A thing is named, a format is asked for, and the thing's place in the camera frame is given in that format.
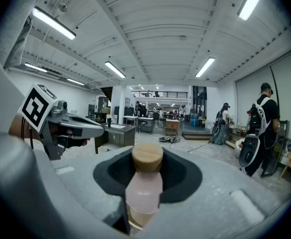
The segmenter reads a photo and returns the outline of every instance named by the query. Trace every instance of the wooden platform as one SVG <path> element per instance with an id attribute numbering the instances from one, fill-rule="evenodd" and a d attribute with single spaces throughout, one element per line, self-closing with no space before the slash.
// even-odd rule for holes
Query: wooden platform
<path id="1" fill-rule="evenodd" d="M 209 140 L 213 134 L 205 132 L 182 132 L 182 136 L 185 140 Z"/>

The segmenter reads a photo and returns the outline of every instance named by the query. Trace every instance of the blue barrel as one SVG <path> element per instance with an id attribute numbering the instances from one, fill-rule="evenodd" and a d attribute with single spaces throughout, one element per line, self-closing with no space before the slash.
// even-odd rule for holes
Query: blue barrel
<path id="1" fill-rule="evenodd" d="M 197 126 L 198 120 L 199 120 L 198 114 L 191 114 L 191 126 Z"/>

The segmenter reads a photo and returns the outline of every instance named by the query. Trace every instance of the black pants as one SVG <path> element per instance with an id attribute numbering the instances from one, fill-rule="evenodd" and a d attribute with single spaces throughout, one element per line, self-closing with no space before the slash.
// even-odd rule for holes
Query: black pants
<path id="1" fill-rule="evenodd" d="M 263 133 L 260 135 L 259 139 L 260 139 L 260 147 L 256 154 L 256 157 L 253 160 L 252 164 L 245 167 L 245 171 L 247 172 L 247 175 L 249 176 L 252 176 L 256 172 L 256 170 L 260 167 L 260 164 L 263 162 L 263 160 L 268 160 L 268 158 L 270 157 L 273 151 L 273 147 L 269 149 L 265 149 L 265 146 L 266 148 L 268 148 L 273 144 L 271 137 L 265 136 L 265 133 Z"/>

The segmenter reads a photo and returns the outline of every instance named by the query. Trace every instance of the black and white marker cube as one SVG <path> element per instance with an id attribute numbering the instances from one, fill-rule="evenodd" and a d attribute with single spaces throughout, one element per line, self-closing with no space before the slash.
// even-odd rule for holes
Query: black and white marker cube
<path id="1" fill-rule="evenodd" d="M 47 87 L 34 83 L 18 112 L 23 115 L 37 132 L 40 132 L 47 115 L 58 104 L 58 101 L 59 98 Z"/>

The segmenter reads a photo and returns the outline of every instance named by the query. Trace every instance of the white shirt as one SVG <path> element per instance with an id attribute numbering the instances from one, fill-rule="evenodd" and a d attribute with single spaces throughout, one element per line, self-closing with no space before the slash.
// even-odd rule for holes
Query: white shirt
<path id="1" fill-rule="evenodd" d="M 227 114 L 229 114 L 229 112 L 227 110 L 224 110 L 223 113 L 222 113 L 222 119 L 225 121 L 226 124 L 227 124 L 227 119 L 226 119 L 227 118 L 226 117 Z"/>

